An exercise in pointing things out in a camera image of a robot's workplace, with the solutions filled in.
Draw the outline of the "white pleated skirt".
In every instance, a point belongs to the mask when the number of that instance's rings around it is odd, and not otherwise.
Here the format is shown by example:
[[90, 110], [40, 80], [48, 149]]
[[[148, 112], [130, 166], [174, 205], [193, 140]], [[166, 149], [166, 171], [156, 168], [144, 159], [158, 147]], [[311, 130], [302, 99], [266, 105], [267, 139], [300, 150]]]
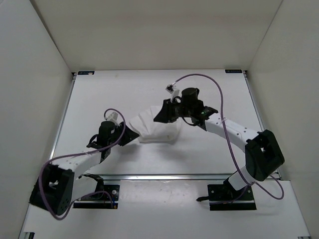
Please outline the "white pleated skirt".
[[160, 106], [150, 106], [129, 120], [129, 128], [139, 134], [139, 143], [167, 143], [177, 139], [181, 130], [181, 120], [173, 123], [154, 122]]

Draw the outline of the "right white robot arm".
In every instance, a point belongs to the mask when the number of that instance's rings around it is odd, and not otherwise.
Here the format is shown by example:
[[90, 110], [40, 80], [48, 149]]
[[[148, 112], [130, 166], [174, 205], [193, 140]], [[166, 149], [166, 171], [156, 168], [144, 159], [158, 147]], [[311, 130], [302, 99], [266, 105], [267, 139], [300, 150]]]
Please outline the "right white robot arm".
[[191, 119], [190, 126], [216, 134], [235, 145], [245, 154], [245, 165], [238, 168], [224, 181], [223, 193], [228, 199], [236, 199], [241, 189], [255, 182], [262, 182], [284, 164], [275, 135], [264, 130], [258, 132], [241, 126], [221, 115], [221, 112], [205, 106], [198, 99], [199, 89], [186, 88], [181, 96], [163, 101], [162, 108], [154, 117], [155, 122], [173, 123], [177, 119]]

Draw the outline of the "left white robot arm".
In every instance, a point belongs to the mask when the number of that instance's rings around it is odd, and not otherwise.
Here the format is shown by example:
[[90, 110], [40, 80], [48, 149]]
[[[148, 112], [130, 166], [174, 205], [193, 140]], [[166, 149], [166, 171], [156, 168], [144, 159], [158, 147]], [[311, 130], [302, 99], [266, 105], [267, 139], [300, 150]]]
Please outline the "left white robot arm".
[[102, 122], [98, 133], [87, 144], [92, 152], [60, 156], [44, 165], [31, 192], [30, 204], [62, 219], [74, 201], [88, 196], [101, 197], [104, 194], [103, 180], [88, 171], [101, 164], [113, 146], [124, 146], [139, 136], [124, 122]]

